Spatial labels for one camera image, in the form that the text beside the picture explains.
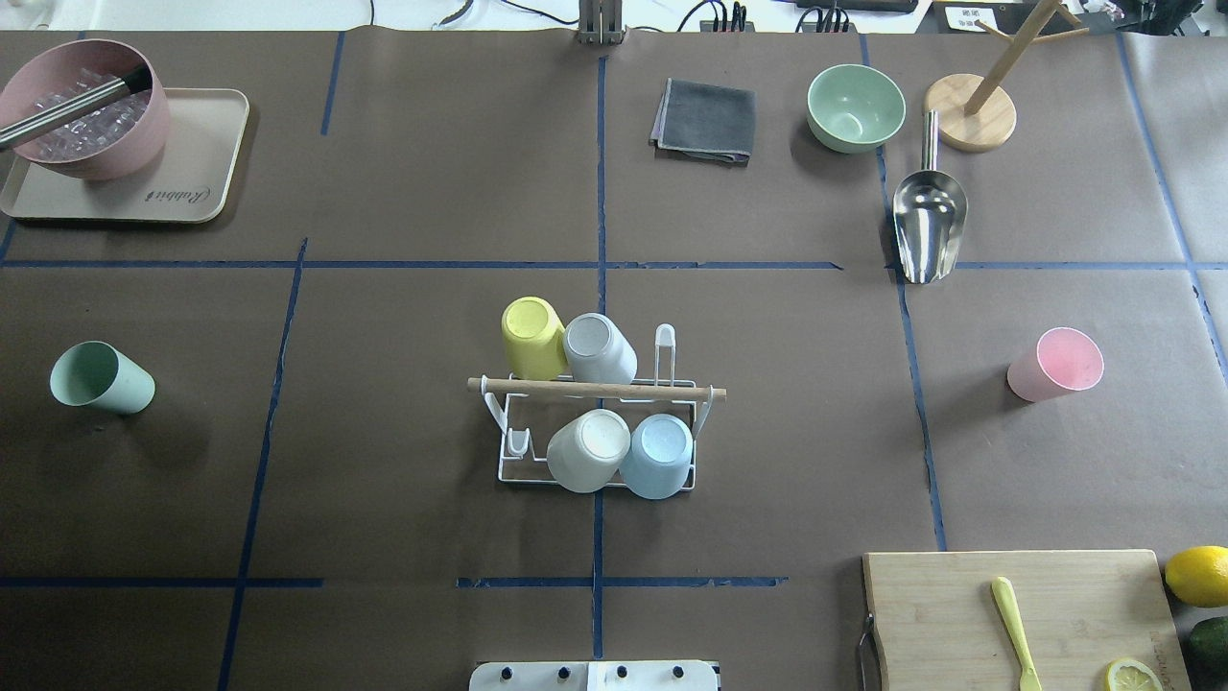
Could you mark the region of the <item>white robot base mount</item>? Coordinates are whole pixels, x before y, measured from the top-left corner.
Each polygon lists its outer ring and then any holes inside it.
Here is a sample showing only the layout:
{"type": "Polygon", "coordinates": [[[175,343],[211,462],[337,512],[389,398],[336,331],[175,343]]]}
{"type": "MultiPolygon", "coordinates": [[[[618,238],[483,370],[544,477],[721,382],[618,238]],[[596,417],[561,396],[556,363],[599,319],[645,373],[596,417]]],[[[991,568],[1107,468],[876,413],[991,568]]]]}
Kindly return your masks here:
{"type": "Polygon", "coordinates": [[[720,690],[720,665],[698,659],[490,662],[469,690],[720,690]]]}

